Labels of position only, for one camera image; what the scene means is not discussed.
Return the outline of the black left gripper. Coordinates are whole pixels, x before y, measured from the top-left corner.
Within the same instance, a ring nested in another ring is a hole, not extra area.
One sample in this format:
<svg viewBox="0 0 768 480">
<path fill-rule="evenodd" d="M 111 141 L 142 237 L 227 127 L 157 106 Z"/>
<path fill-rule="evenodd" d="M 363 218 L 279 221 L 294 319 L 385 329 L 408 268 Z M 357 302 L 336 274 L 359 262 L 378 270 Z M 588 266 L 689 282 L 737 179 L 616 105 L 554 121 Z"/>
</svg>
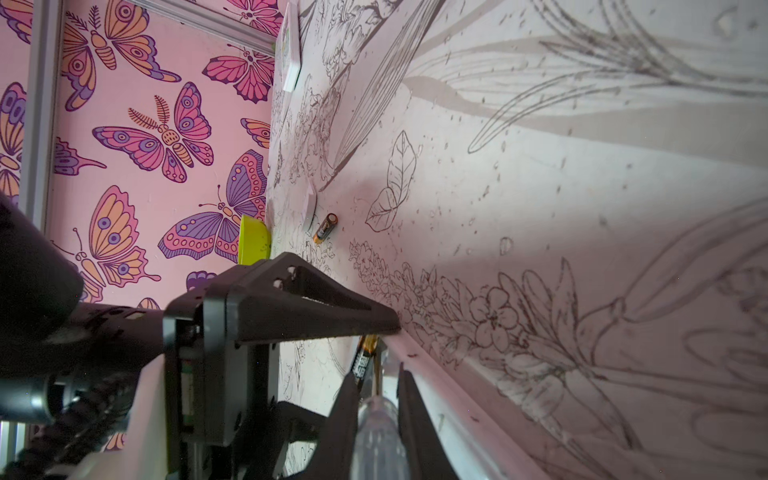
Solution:
<svg viewBox="0 0 768 480">
<path fill-rule="evenodd" d="M 285 341 L 400 331 L 398 314 L 284 252 L 200 280 L 163 318 L 168 415 L 186 442 L 224 447 L 277 400 Z"/>
</svg>

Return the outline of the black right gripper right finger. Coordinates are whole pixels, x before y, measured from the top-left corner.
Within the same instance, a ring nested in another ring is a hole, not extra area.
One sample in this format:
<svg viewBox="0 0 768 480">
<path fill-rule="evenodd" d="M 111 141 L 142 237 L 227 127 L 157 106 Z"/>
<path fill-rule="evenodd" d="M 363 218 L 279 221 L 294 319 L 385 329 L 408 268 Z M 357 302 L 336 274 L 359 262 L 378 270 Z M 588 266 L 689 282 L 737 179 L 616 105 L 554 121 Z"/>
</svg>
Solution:
<svg viewBox="0 0 768 480">
<path fill-rule="evenodd" d="M 443 449 L 413 374 L 400 365 L 398 429 L 411 479 L 458 480 Z"/>
</svg>

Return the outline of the black gold AAA battery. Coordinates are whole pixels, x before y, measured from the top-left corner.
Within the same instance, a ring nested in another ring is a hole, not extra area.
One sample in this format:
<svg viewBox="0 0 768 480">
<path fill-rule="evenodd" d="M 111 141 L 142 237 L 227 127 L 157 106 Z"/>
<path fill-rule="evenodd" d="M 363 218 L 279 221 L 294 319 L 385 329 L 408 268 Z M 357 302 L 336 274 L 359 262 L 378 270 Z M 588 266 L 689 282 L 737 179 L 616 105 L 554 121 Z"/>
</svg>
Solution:
<svg viewBox="0 0 768 480">
<path fill-rule="evenodd" d="M 338 221 L 339 219 L 336 214 L 329 213 L 325 219 L 320 222 L 319 227 L 313 236 L 314 243 L 322 244 L 325 242 L 338 225 Z"/>
<path fill-rule="evenodd" d="M 378 340 L 377 335 L 363 335 L 358 342 L 350 367 L 358 391 L 363 388 L 368 368 L 376 353 Z"/>
</svg>

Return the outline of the white battery cover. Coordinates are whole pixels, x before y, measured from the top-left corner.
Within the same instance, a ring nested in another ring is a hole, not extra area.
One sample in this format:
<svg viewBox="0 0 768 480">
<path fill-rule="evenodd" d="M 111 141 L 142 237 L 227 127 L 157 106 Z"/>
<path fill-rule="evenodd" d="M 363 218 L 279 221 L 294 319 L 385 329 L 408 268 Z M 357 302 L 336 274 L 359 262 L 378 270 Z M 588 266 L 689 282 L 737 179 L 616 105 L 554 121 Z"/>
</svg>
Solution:
<svg viewBox="0 0 768 480">
<path fill-rule="evenodd" d="M 306 234 L 310 233 L 317 208 L 317 190 L 312 181 L 308 183 L 302 215 L 302 229 Z"/>
</svg>

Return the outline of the large white remote control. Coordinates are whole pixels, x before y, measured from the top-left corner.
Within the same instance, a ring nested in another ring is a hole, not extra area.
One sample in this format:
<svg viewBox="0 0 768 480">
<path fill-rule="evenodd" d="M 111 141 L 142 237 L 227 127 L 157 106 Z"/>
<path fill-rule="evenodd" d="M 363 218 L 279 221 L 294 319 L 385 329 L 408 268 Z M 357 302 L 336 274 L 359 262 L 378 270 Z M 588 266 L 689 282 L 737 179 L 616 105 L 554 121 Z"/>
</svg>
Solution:
<svg viewBox="0 0 768 480">
<path fill-rule="evenodd" d="M 407 333 L 383 339 L 385 374 L 410 371 L 445 453 L 461 479 L 547 479 L 534 460 Z"/>
</svg>

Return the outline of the clear handle screwdriver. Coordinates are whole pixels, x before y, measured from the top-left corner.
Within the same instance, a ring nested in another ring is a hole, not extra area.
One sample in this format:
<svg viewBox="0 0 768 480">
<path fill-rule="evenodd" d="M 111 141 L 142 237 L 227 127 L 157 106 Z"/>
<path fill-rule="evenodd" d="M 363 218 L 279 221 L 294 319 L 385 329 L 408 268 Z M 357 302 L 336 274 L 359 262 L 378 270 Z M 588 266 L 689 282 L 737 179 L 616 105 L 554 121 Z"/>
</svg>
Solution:
<svg viewBox="0 0 768 480">
<path fill-rule="evenodd" d="M 371 396 L 358 410 L 350 479 L 409 479 L 397 406 L 384 394 L 381 355 L 369 367 Z"/>
</svg>

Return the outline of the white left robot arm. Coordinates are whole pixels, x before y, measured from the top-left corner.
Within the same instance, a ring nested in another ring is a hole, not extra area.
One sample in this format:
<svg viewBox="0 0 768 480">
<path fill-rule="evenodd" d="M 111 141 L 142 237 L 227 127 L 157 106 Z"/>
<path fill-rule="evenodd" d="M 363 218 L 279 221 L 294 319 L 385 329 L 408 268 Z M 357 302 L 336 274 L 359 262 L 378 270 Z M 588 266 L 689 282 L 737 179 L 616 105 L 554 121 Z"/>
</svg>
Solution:
<svg viewBox="0 0 768 480">
<path fill-rule="evenodd" d="M 141 370 L 164 364 L 164 418 L 131 445 L 165 479 L 272 479 L 287 446 L 325 418 L 277 397 L 283 342 L 388 335 L 397 313 L 293 253 L 237 265 L 165 309 L 82 300 L 84 282 L 27 217 L 1 202 L 1 416 L 40 434 L 5 470 L 42 479 L 117 427 L 139 424 Z"/>
</svg>

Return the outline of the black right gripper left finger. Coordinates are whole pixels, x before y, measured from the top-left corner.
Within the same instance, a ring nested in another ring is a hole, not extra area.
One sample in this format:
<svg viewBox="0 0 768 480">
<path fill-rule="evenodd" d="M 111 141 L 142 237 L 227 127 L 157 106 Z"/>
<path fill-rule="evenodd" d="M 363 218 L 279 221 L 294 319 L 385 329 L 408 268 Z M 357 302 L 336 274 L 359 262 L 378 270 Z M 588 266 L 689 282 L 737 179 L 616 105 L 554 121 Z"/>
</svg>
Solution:
<svg viewBox="0 0 768 480">
<path fill-rule="evenodd" d="M 290 479 L 350 478 L 358 428 L 359 399 L 356 378 L 353 373 L 348 373 L 344 377 L 330 415 L 325 419 L 306 468 L 290 476 Z"/>
</svg>

